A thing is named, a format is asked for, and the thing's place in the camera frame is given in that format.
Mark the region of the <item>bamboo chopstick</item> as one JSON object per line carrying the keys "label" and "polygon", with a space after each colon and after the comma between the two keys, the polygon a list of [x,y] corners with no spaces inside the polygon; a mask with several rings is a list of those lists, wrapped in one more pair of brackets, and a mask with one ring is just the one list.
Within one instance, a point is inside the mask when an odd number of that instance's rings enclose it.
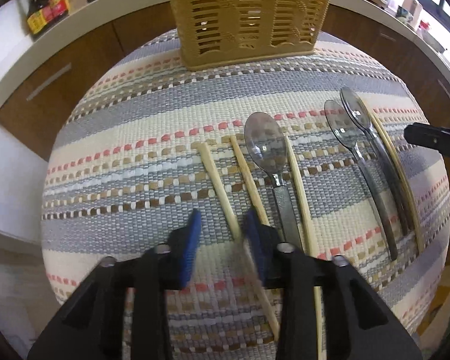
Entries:
{"label": "bamboo chopstick", "polygon": [[[293,145],[288,136],[284,138],[289,167],[292,174],[294,188],[296,191],[297,205],[301,215],[301,240],[304,248],[312,257],[317,257],[319,253],[317,237],[314,230],[313,220],[311,218],[311,211],[305,193],[305,187],[302,180],[302,174],[298,166],[297,157],[293,150]],[[323,358],[323,313],[322,313],[322,298],[321,289],[314,287],[314,302],[315,302],[315,316],[317,328],[317,359]]]}
{"label": "bamboo chopstick", "polygon": [[415,233],[415,239],[416,244],[418,248],[418,253],[421,254],[425,250],[425,242],[424,237],[421,231],[421,224],[419,220],[418,211],[416,208],[416,200],[414,199],[414,195],[412,193],[411,187],[409,185],[408,178],[406,176],[406,173],[404,171],[404,167],[401,164],[401,160],[398,157],[397,150],[388,135],[387,131],[385,130],[384,126],[382,125],[379,117],[375,114],[373,109],[362,99],[358,100],[359,104],[363,107],[365,112],[367,113],[367,116],[370,118],[371,123],[373,124],[375,130],[377,131],[379,138],[381,139],[382,143],[385,146],[385,150],[390,157],[392,164],[394,166],[394,169],[397,173],[397,177],[399,179],[399,185],[401,188],[401,191],[404,195],[405,200],[405,206],[407,208],[407,212],[410,214],[411,222],[412,222],[412,230]]}
{"label": "bamboo chopstick", "polygon": [[[270,222],[264,209],[262,200],[257,191],[257,186],[255,185],[254,178],[252,177],[251,171],[249,170],[249,166],[245,160],[245,156],[241,151],[241,147],[238,144],[236,136],[231,136],[230,141],[232,143],[232,149],[238,162],[239,169],[241,171],[244,184],[249,194],[250,201],[252,202],[253,207],[257,210],[257,215],[260,219],[260,223],[269,225]],[[250,251],[247,251],[246,253],[249,271],[253,272],[252,278],[255,293],[257,294],[257,298],[262,306],[264,315],[266,316],[266,320],[270,326],[271,332],[273,333],[274,341],[277,342],[280,334],[280,324],[278,322],[272,304],[270,303],[268,296],[266,295],[266,289],[263,288],[262,283],[258,278],[257,268],[256,264],[253,262],[252,254]]]}
{"label": "bamboo chopstick", "polygon": [[227,192],[221,180],[218,168],[215,165],[215,161],[213,159],[209,146],[206,142],[203,142],[199,144],[198,151],[201,155],[201,161],[204,164],[206,171],[208,172],[212,185],[214,186],[214,191],[220,202],[226,222],[232,233],[233,240],[237,243],[240,243],[242,241],[240,225],[227,197]]}

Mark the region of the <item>clear grey spoon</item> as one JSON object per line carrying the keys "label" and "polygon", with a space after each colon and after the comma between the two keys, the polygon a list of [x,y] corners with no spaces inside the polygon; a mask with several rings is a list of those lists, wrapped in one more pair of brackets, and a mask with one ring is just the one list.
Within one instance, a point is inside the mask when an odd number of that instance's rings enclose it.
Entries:
{"label": "clear grey spoon", "polygon": [[252,160],[271,178],[283,240],[302,249],[292,199],[283,177],[287,149],[280,126],[269,114],[255,112],[245,122],[244,138]]}
{"label": "clear grey spoon", "polygon": [[327,100],[324,103],[325,116],[333,135],[347,150],[353,155],[362,176],[364,177],[370,195],[375,203],[376,210],[381,222],[381,228],[385,233],[385,239],[388,245],[390,259],[396,261],[398,258],[398,247],[393,235],[393,228],[389,221],[385,203],[380,196],[378,187],[371,173],[368,171],[366,161],[359,150],[358,138],[362,133],[353,123],[343,106],[333,100]]}
{"label": "clear grey spoon", "polygon": [[410,219],[408,219],[404,207],[398,175],[389,155],[386,153],[385,146],[372,128],[371,117],[366,113],[365,106],[360,102],[359,96],[351,88],[343,87],[340,89],[340,99],[353,123],[365,134],[379,161],[380,168],[393,195],[397,216],[401,223],[401,232],[405,236],[410,230]]}

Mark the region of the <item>white kitchen countertop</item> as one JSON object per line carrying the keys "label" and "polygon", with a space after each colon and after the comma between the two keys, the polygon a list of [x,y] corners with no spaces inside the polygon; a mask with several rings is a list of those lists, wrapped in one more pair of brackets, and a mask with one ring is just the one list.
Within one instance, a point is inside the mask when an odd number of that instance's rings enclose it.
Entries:
{"label": "white kitchen countertop", "polygon": [[[48,59],[72,42],[122,16],[170,0],[96,0],[55,25],[37,41],[27,35],[7,49],[0,61],[0,108],[11,94]],[[330,0],[339,7],[365,16],[413,42],[450,85],[450,64],[397,19],[366,0]]]}

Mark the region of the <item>striped woven placemat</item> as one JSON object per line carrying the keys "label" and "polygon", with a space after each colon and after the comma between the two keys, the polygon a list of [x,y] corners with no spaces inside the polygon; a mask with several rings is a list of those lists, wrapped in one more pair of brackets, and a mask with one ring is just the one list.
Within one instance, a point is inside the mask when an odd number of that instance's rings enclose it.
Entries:
{"label": "striped woven placemat", "polygon": [[[358,142],[393,226],[391,260],[358,166],[328,127],[324,103],[351,88],[391,138],[413,191],[420,229],[403,234],[372,149]],[[187,287],[167,297],[177,359],[273,359],[270,313],[280,293],[261,297],[243,245],[229,226],[199,146],[213,156],[237,219],[251,201],[234,146],[262,111],[289,136],[310,208],[317,255],[345,255],[409,333],[427,313],[450,239],[446,166],[409,145],[404,128],[426,117],[406,85],[372,57],[322,33],[311,55],[189,71],[176,31],[122,59],[82,97],[57,134],[43,187],[42,250],[64,302],[107,255],[134,258],[202,214]]]}

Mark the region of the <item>green ceramic mug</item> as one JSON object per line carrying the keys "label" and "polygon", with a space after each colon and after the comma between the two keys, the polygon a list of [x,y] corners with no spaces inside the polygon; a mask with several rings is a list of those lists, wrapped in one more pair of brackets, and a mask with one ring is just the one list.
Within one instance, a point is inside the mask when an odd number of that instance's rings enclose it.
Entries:
{"label": "green ceramic mug", "polygon": [[397,8],[395,18],[411,28],[415,26],[415,16],[402,6]]}

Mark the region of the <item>wooden base cabinets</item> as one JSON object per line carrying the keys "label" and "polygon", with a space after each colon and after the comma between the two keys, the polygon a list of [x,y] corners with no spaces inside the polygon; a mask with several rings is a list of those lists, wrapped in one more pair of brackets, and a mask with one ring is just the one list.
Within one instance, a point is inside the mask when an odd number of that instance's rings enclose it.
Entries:
{"label": "wooden base cabinets", "polygon": [[450,121],[438,70],[410,41],[386,41],[365,16],[332,7],[312,55],[190,72],[172,27],[122,53],[104,24],[36,69],[0,109],[0,230],[39,251],[74,286],[104,254],[136,254],[160,219],[204,212],[203,241],[232,240],[199,157],[212,150],[232,206],[249,198],[232,151],[263,111],[289,133],[318,221],[363,208],[350,156],[323,104],[349,86],[391,137],[408,122]]}

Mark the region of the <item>yellow plastic utensil basket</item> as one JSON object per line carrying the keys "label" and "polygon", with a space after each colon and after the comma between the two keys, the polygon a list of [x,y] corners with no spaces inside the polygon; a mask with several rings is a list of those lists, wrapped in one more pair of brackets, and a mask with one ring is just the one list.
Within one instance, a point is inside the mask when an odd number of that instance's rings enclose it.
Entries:
{"label": "yellow plastic utensil basket", "polygon": [[313,52],[330,0],[170,0],[184,66],[215,68]]}

